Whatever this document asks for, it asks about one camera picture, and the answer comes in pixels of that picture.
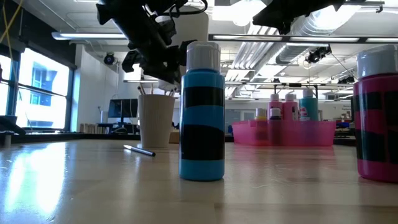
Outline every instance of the pink bottle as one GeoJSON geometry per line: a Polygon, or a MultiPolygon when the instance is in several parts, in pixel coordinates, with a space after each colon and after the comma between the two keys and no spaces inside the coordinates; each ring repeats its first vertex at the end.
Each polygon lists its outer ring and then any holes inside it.
{"type": "Polygon", "coordinates": [[[358,54],[354,84],[356,152],[360,176],[398,183],[398,47],[358,54]]]}
{"type": "Polygon", "coordinates": [[[299,104],[294,101],[293,94],[286,94],[286,102],[283,103],[282,111],[285,121],[298,121],[299,120],[299,104]]]}
{"type": "Polygon", "coordinates": [[[271,102],[268,103],[268,109],[267,109],[268,119],[271,118],[271,109],[272,108],[279,108],[280,111],[283,111],[282,102],[279,101],[278,94],[271,94],[271,102]]]}

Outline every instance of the pink plastic bin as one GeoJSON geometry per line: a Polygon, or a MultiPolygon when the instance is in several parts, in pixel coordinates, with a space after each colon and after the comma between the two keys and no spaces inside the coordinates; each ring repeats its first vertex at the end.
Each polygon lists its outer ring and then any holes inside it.
{"type": "Polygon", "coordinates": [[[233,123],[236,144],[250,146],[332,146],[334,121],[240,121],[233,123]]]}

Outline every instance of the white paper cup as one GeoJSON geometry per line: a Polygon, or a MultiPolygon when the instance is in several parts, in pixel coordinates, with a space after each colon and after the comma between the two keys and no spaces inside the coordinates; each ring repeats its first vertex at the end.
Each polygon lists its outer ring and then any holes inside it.
{"type": "Polygon", "coordinates": [[[140,95],[138,111],[142,147],[168,147],[175,99],[165,95],[140,95]]]}

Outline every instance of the tabletop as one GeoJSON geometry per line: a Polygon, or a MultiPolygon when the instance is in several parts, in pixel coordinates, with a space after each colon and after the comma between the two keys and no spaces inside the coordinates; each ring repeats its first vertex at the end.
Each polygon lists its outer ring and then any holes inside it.
{"type": "Polygon", "coordinates": [[[178,144],[134,141],[0,149],[0,223],[398,223],[398,187],[362,179],[354,147],[226,143],[223,180],[178,176],[178,144]]]}

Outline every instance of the bottle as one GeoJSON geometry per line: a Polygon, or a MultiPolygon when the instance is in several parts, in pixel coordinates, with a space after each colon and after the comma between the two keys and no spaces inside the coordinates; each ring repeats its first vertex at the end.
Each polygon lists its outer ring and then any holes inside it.
{"type": "Polygon", "coordinates": [[[318,121],[318,99],[313,97],[311,89],[303,90],[303,98],[300,100],[300,120],[318,121]]]}
{"type": "Polygon", "coordinates": [[[279,101],[278,94],[271,94],[271,102],[268,103],[268,111],[267,111],[268,119],[271,118],[271,109],[273,108],[278,108],[279,111],[282,111],[282,102],[279,101]]]}
{"type": "Polygon", "coordinates": [[[358,54],[354,84],[358,172],[366,179],[398,183],[398,47],[358,54]]]}
{"type": "Polygon", "coordinates": [[[221,48],[212,42],[187,47],[180,102],[180,177],[211,181],[224,176],[225,78],[221,48]]]}
{"type": "Polygon", "coordinates": [[[285,121],[299,120],[299,104],[294,101],[295,95],[286,94],[286,102],[282,105],[283,117],[285,121]]]}
{"type": "Polygon", "coordinates": [[[266,120],[267,111],[266,109],[256,108],[256,120],[266,120]]]}
{"type": "Polygon", "coordinates": [[[270,114],[270,120],[281,120],[282,118],[280,117],[280,109],[279,108],[273,108],[271,109],[271,114],[270,114]]]}
{"type": "Polygon", "coordinates": [[[268,135],[271,142],[271,146],[281,146],[282,145],[282,118],[279,108],[272,108],[269,115],[268,121],[268,135]]]}

